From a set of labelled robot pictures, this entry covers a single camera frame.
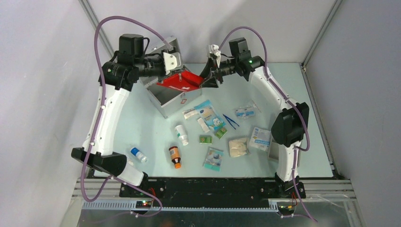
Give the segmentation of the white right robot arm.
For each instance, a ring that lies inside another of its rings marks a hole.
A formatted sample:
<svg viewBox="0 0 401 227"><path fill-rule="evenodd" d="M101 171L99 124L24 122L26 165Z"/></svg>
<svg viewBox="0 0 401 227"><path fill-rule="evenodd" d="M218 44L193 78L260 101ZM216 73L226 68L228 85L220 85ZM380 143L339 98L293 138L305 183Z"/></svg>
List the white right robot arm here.
<svg viewBox="0 0 401 227"><path fill-rule="evenodd" d="M224 76L236 73L272 103L276 118L271 134L279 145L276 176L281 180L275 184L275 192L279 197L286 198L294 191L290 181L297 177L297 152L307 132L309 106L305 102L296 102L284 91L265 60L252 55L245 38L229 41L229 47L231 57L223 61L220 47L215 44L208 46L208 61L200 74L204 79L200 87L218 88Z"/></svg>

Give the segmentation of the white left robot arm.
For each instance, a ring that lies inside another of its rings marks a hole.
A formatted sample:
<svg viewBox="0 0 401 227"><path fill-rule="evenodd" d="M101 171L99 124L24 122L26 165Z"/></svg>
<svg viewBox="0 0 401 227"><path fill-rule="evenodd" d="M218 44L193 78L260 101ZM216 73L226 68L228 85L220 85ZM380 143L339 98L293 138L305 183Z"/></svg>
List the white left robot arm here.
<svg viewBox="0 0 401 227"><path fill-rule="evenodd" d="M146 173L136 169L125 154L114 151L114 135L123 106L140 78L170 76L181 66L180 55L168 39L163 45L147 54L149 38L137 34L123 34L119 49L102 64L99 76L99 97L87 138L83 145L73 148L71 157L94 170L131 184L138 197L149 192Z"/></svg>

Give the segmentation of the blue plastic tweezers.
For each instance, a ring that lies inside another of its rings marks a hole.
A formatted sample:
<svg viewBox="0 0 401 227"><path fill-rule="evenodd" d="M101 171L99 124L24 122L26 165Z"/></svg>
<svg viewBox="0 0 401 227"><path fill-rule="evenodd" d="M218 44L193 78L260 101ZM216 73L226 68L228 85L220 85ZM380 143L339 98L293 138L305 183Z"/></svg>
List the blue plastic tweezers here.
<svg viewBox="0 0 401 227"><path fill-rule="evenodd" d="M228 124L234 129L236 130L239 127L239 124L236 123L233 119L231 119L230 117L228 117L227 115L223 114L224 118L227 120Z"/></svg>

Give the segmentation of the clear bandage packet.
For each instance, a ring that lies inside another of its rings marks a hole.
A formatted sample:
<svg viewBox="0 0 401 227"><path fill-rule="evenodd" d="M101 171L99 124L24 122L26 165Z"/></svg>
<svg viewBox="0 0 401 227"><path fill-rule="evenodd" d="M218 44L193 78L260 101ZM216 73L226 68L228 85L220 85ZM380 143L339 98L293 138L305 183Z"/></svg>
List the clear bandage packet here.
<svg viewBox="0 0 401 227"><path fill-rule="evenodd" d="M235 115L237 118L247 119L251 117L255 117L260 113L260 109L257 104L251 100L246 104L235 108Z"/></svg>

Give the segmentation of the red first aid pouch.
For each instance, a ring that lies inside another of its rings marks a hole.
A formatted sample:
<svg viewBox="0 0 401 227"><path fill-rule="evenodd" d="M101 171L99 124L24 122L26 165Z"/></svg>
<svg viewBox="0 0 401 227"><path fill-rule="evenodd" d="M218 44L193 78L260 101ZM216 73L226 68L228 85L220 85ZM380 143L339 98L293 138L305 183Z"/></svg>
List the red first aid pouch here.
<svg viewBox="0 0 401 227"><path fill-rule="evenodd" d="M184 70L183 72L176 73L156 84L181 92L190 92L199 89L204 80L203 77Z"/></svg>

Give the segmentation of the blue cotton ball bag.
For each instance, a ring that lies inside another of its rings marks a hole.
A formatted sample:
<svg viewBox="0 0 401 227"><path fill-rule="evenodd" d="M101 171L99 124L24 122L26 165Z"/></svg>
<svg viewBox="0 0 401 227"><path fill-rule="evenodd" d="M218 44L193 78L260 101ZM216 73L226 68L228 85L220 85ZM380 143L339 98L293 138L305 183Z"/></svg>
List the blue cotton ball bag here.
<svg viewBox="0 0 401 227"><path fill-rule="evenodd" d="M196 105L194 109L212 131L219 130L225 126L224 120L221 115L217 113L210 100L206 100L201 104Z"/></svg>

